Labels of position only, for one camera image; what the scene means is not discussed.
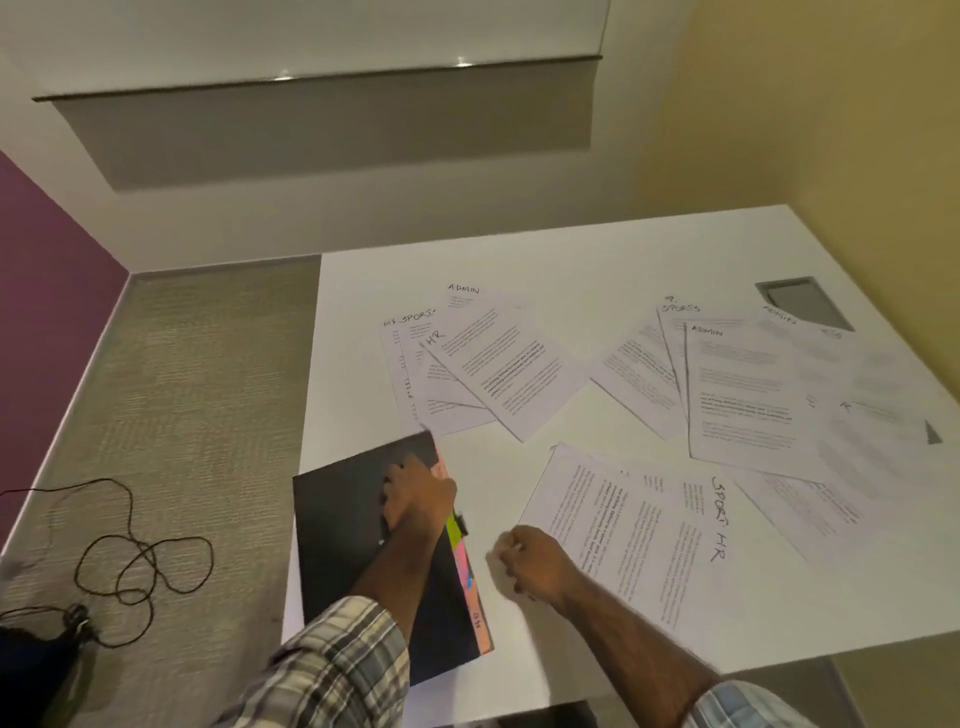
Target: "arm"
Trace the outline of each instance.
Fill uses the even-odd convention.
[[[515,590],[570,620],[641,728],[678,728],[717,675],[576,568],[532,526],[504,534],[496,553]]]
[[[434,548],[453,510],[457,484],[440,480],[414,455],[392,465],[383,489],[383,517],[391,535],[350,590],[381,604],[410,642]]]
[[[391,535],[350,595],[274,655],[215,728],[385,728],[410,684],[407,642],[456,484],[416,458],[384,484]]]

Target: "hand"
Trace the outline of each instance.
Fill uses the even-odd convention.
[[[457,484],[448,477],[435,477],[416,455],[408,454],[403,465],[387,469],[383,495],[383,517],[391,531],[410,520],[439,538],[453,511]]]
[[[515,592],[545,601],[563,616],[569,597],[587,580],[557,540],[532,525],[500,536],[493,553],[516,579]]]

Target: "gray floor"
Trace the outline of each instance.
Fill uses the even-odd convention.
[[[117,477],[135,492],[138,536],[205,535],[216,566],[193,595],[159,589],[156,621],[140,642],[90,650],[87,679],[55,724],[76,707],[77,728],[203,726],[278,644],[319,266],[299,260],[132,285],[42,485]],[[106,487],[35,495],[12,542],[12,561],[28,566],[0,589],[0,609],[86,601],[105,639],[136,634],[142,609],[82,597],[72,582],[84,547],[121,531],[125,518],[124,497]],[[106,587],[131,556],[129,546],[99,552],[87,578]],[[186,585],[203,559],[199,548],[172,547],[161,565]],[[57,620],[26,625],[53,634]],[[856,724],[829,660],[749,678],[821,728]],[[633,725],[615,697],[591,706],[601,728]]]

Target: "black binder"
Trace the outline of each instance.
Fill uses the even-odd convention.
[[[439,460],[433,437],[424,431],[294,477],[307,623],[347,593],[389,538],[383,477],[408,452],[428,468]],[[446,529],[434,550],[409,647],[412,685],[480,656]]]

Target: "person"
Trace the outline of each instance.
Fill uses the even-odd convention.
[[[415,456],[384,482],[390,528],[349,594],[283,645],[215,728],[390,728],[409,687],[407,643],[456,483]],[[582,574],[532,526],[494,553],[518,594],[539,599],[580,632],[640,728],[813,728],[772,693],[724,681]]]

